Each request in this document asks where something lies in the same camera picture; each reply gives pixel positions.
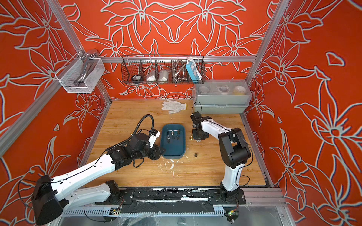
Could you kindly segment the teal plastic storage box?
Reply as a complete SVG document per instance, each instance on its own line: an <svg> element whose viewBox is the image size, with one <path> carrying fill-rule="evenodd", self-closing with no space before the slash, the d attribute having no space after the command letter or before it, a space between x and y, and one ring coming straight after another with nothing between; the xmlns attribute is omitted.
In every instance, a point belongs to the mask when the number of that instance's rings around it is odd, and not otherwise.
<svg viewBox="0 0 362 226"><path fill-rule="evenodd" d="M168 135L168 131L175 132L175 139L172 139L173 135ZM180 124L167 124L162 128L161 135L161 148L164 148L166 152L162 155L166 159L181 159L186 152L186 133L185 127Z"/></svg>

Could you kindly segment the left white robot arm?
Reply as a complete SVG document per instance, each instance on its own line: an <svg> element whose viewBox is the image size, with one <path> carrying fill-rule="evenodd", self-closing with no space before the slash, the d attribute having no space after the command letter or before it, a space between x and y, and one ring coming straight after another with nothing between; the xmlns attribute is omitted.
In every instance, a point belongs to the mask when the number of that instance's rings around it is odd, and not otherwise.
<svg viewBox="0 0 362 226"><path fill-rule="evenodd" d="M160 132L155 129L149 135L133 134L127 141L107 148L97 160L87 165L54 178L49 175L39 178L31 199L36 224L46 225L72 207L109 199L117 193L112 185L104 183L88 189L82 186L137 159L159 159L164 152L155 144L159 136Z"/></svg>

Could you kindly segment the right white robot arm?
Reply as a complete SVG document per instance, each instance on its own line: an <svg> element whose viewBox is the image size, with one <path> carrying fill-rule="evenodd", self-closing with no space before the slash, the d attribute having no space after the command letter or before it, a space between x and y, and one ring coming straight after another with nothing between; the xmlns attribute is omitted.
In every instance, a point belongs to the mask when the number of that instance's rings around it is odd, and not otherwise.
<svg viewBox="0 0 362 226"><path fill-rule="evenodd" d="M247 166L252 151L240 128L228 128L200 112L190 115L192 120L192 138L197 141L212 136L219 142L221 158L225 164L225 173L221 181L220 198L225 203L237 201L240 194L239 184L242 169Z"/></svg>

